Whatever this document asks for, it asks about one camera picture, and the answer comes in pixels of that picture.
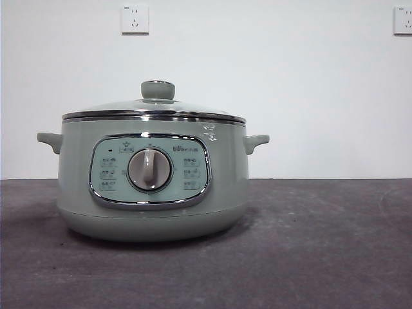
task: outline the gray countertop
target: gray countertop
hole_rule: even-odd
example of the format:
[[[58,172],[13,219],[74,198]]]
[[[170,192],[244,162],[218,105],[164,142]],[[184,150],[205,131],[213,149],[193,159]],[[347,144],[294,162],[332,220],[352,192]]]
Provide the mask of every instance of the gray countertop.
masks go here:
[[[56,180],[1,182],[1,306],[412,308],[412,180],[251,180],[234,227],[169,243],[68,230]]]

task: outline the dial knob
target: dial knob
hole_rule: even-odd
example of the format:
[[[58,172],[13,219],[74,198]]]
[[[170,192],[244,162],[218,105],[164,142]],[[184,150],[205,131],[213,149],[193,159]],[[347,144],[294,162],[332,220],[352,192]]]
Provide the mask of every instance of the dial knob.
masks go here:
[[[159,189],[170,177],[169,159],[159,150],[144,149],[130,159],[129,178],[141,190]]]

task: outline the lid knob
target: lid knob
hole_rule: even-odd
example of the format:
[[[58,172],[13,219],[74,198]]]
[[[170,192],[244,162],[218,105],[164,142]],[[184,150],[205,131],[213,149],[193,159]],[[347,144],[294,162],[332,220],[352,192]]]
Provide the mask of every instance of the lid knob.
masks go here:
[[[142,83],[143,98],[162,98],[173,100],[174,84],[163,80],[149,80]]]

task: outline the sage green pot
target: sage green pot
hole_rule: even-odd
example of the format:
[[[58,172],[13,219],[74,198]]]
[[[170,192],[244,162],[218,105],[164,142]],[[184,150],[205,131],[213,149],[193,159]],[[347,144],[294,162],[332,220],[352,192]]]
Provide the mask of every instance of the sage green pot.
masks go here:
[[[242,118],[173,100],[168,82],[144,82],[142,94],[64,115],[61,135],[37,134],[60,154],[61,216],[81,234],[115,241],[227,229],[246,209],[247,155],[269,136],[247,136]]]

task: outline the stainless steel rim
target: stainless steel rim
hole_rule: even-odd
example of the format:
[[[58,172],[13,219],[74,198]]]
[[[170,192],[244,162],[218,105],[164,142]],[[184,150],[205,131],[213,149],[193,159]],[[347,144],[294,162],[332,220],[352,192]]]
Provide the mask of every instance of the stainless steel rim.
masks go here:
[[[82,118],[69,118],[63,120],[63,124],[68,122],[82,122],[82,121],[104,121],[104,120],[138,120],[138,121],[181,121],[181,122],[206,122],[213,124],[231,124],[235,126],[246,127],[245,123],[210,119],[210,118],[191,118],[191,117],[159,117],[159,116],[115,116],[115,117],[82,117]]]
[[[68,113],[62,116],[63,122],[69,119],[76,119],[82,121],[82,118],[100,118],[99,120],[118,120],[116,117],[142,117],[142,120],[161,120],[166,118],[167,121],[196,121],[196,120],[176,120],[182,119],[198,119],[199,122],[208,122],[208,120],[226,120],[230,122],[237,122],[239,124],[246,124],[246,120],[241,117],[214,114],[214,113],[197,113],[190,111],[131,111],[131,110],[107,110],[107,111],[79,111],[75,113]]]

